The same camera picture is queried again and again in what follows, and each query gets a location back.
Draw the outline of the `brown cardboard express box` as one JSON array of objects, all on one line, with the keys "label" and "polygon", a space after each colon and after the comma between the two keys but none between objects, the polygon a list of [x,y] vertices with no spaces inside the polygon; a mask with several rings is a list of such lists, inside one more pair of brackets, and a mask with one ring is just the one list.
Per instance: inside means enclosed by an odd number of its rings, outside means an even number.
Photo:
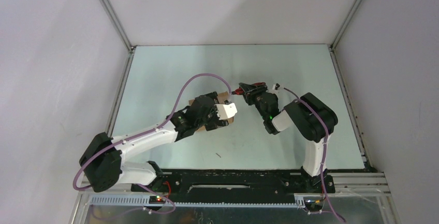
[{"label": "brown cardboard express box", "polygon": [[[223,92],[223,93],[218,93],[218,98],[220,100],[220,104],[227,104],[227,103],[231,103],[232,101],[229,99],[229,94],[227,92]],[[231,123],[233,121],[234,117],[228,119],[229,123]],[[193,128],[195,131],[196,127],[194,127],[192,124],[190,124],[191,128]]]}]

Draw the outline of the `red black utility knife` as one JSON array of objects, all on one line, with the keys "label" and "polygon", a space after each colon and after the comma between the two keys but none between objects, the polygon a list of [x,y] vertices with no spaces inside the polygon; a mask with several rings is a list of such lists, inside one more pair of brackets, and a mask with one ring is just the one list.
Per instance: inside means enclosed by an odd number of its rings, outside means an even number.
[{"label": "red black utility knife", "polygon": [[258,91],[258,90],[267,90],[267,85],[265,82],[256,82],[252,84],[242,83],[238,84],[238,88],[231,92],[232,95],[245,95],[247,93]]}]

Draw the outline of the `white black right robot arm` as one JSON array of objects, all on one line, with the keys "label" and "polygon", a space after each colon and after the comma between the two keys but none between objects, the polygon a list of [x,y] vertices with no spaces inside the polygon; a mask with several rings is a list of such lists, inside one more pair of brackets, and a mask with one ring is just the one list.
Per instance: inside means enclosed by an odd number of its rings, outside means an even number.
[{"label": "white black right robot arm", "polygon": [[265,82],[239,83],[232,91],[240,95],[249,106],[255,106],[269,134],[276,135],[292,125],[307,140],[302,169],[305,175],[301,185],[308,192],[321,185],[321,175],[326,170],[327,144],[338,117],[335,112],[312,93],[299,97],[293,91],[274,84],[271,89]]}]

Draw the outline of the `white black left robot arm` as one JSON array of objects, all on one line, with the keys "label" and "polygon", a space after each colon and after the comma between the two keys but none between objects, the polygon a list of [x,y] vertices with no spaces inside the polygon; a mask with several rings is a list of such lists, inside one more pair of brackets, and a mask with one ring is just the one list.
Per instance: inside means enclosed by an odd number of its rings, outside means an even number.
[{"label": "white black left robot arm", "polygon": [[237,114],[235,103],[219,102],[216,92],[196,97],[185,108],[169,114],[163,123],[137,133],[110,137],[97,134],[79,159],[80,172],[89,180],[89,188],[103,192],[117,184],[140,184],[158,191],[164,184],[160,167],[154,161],[130,159],[155,147],[175,143],[192,136],[200,128],[207,131],[226,127]]}]

